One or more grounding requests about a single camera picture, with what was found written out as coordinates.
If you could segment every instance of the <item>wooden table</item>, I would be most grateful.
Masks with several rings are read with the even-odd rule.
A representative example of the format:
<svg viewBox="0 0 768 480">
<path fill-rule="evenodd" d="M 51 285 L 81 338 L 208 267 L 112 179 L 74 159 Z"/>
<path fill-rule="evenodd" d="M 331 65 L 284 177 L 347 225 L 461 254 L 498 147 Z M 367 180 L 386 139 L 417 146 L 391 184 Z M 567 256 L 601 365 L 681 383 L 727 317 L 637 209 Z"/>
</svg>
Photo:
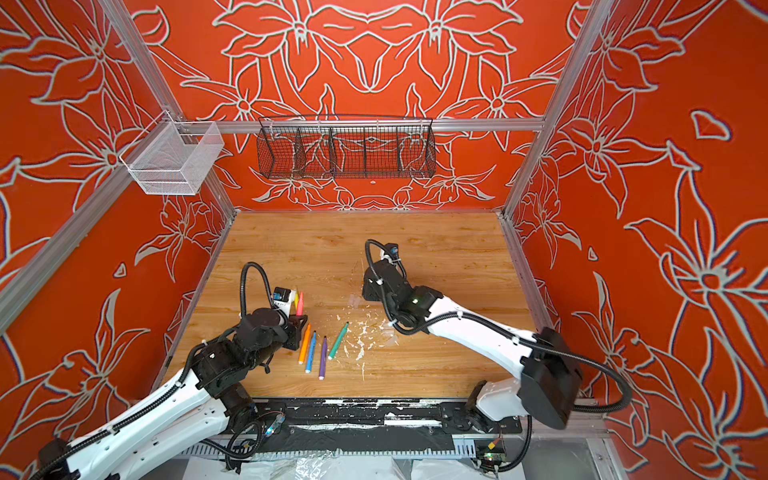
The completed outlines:
<svg viewBox="0 0 768 480">
<path fill-rule="evenodd" d="M 400 245 L 413 286 L 430 286 L 498 322 L 534 329 L 495 214 L 240 214 L 166 379 L 183 366 L 193 346 L 237 323 L 240 269 L 247 261 L 264 267 L 272 288 L 304 292 L 318 349 L 323 336 L 332 344 L 349 322 L 343 347 L 327 363 L 325 380 L 317 378 L 319 351 L 313 372 L 305 374 L 299 353 L 281 349 L 271 374 L 259 368 L 243 381 L 253 396 L 466 397 L 480 380 L 509 377 L 458 343 L 422 333 L 396 334 L 381 304 L 361 297 L 368 238 Z M 372 254 L 378 258 L 378 252 Z M 267 305 L 255 270 L 249 272 L 247 299 L 251 311 Z"/>
</svg>

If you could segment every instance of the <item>marker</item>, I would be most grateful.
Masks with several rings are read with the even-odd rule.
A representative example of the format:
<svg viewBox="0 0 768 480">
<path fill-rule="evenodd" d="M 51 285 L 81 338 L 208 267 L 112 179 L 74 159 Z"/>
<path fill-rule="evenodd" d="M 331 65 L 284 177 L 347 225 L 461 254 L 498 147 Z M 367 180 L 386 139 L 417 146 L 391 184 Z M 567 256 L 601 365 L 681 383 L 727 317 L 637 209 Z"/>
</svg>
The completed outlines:
<svg viewBox="0 0 768 480">
<path fill-rule="evenodd" d="M 306 369 L 304 369 L 304 373 L 312 372 L 312 361 L 315 359 L 316 344 L 317 344 L 317 332 L 312 332 L 312 343 L 310 343 L 310 352 L 306 355 Z"/>
<path fill-rule="evenodd" d="M 339 334 L 339 338 L 336 339 L 336 343 L 333 344 L 333 348 L 331 349 L 331 353 L 328 355 L 328 360 L 333 360 L 333 357 L 336 356 L 336 351 L 339 350 L 339 347 L 341 346 L 341 340 L 346 335 L 346 331 L 349 328 L 349 322 L 346 323 L 344 328 L 341 329 L 341 333 Z"/>
<path fill-rule="evenodd" d="M 306 330 L 304 331 L 304 343 L 301 345 L 301 353 L 299 353 L 299 365 L 306 360 L 306 349 L 310 346 L 310 327 L 312 325 L 307 323 Z"/>
<path fill-rule="evenodd" d="M 326 337 L 323 337 L 322 352 L 322 355 L 320 355 L 320 375 L 317 377 L 321 380 L 326 378 L 326 355 L 328 354 L 328 339 Z"/>
<path fill-rule="evenodd" d="M 304 314 L 304 292 L 299 294 L 299 302 L 296 304 L 296 315 L 302 316 Z"/>
</svg>

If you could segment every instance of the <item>orange marker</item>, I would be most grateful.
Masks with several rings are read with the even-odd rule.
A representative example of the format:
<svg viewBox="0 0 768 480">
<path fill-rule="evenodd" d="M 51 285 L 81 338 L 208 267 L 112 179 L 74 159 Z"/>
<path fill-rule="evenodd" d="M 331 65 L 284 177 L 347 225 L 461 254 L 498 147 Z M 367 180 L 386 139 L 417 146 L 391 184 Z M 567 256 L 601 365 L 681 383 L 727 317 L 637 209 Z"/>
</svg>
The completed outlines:
<svg viewBox="0 0 768 480">
<path fill-rule="evenodd" d="M 306 324 L 306 330 L 304 331 L 304 342 L 301 344 L 301 353 L 299 353 L 299 365 L 304 363 L 306 359 L 306 349 L 310 347 L 310 330 L 312 330 L 309 323 Z"/>
<path fill-rule="evenodd" d="M 296 306 L 296 315 L 302 316 L 304 314 L 304 292 L 299 294 L 299 304 Z"/>
</svg>

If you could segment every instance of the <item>floral wallpaper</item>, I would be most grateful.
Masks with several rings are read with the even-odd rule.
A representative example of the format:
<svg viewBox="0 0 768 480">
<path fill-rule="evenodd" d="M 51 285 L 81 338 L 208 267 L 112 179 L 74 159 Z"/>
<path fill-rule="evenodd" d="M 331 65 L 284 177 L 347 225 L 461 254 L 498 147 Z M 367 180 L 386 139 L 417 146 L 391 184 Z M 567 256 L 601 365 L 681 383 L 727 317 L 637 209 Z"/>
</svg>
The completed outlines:
<svg viewBox="0 0 768 480">
<path fill-rule="evenodd" d="M 768 472 L 766 41 L 764 2 L 618 2 L 514 214 L 553 323 L 633 387 L 631 478 Z"/>
<path fill-rule="evenodd" d="M 191 120 L 375 114 L 544 114 L 588 0 L 127 0 Z M 253 135 L 227 135 L 216 172 L 243 210 L 490 209 L 531 132 L 437 135 L 429 180 L 267 180 Z"/>
<path fill-rule="evenodd" d="M 0 288 L 160 113 L 96 2 L 0 5 Z M 0 478 L 149 393 L 226 220 L 132 184 L 0 335 Z"/>
</svg>

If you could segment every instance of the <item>robotic arm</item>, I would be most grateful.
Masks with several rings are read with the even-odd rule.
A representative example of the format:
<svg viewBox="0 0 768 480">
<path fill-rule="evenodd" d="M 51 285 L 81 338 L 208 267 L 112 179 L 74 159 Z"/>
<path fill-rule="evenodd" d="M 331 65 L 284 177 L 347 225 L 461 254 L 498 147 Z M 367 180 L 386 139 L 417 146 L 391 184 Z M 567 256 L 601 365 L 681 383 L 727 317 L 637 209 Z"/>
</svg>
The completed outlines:
<svg viewBox="0 0 768 480">
<path fill-rule="evenodd" d="M 376 263 L 370 245 L 382 251 L 382 259 Z M 627 381 L 605 365 L 572 353 L 553 329 L 545 328 L 541 333 L 515 329 L 480 316 L 428 286 L 411 286 L 394 243 L 367 240 L 366 258 L 369 267 L 363 277 L 362 296 L 382 302 L 398 332 L 425 332 L 451 339 L 513 375 L 513 379 L 483 385 L 475 408 L 485 417 L 497 422 L 509 416 L 531 415 L 553 429 L 564 429 L 571 411 L 615 412 L 629 405 L 632 390 Z M 583 378 L 578 362 L 615 379 L 621 400 L 608 406 L 575 405 Z"/>
<path fill-rule="evenodd" d="M 249 268 L 261 273 L 270 308 L 247 312 Z M 278 349 L 299 348 L 307 317 L 290 315 L 295 295 L 283 288 L 272 293 L 263 268 L 247 263 L 240 277 L 240 322 L 195 346 L 171 380 L 106 425 L 69 443 L 62 439 L 48 443 L 39 452 L 41 468 L 32 480 L 138 480 L 178 452 L 222 431 L 237 434 L 256 426 L 261 433 L 265 412 L 240 381 L 259 366 L 269 373 Z M 233 458 L 247 458 L 254 451 L 232 452 Z"/>
</svg>

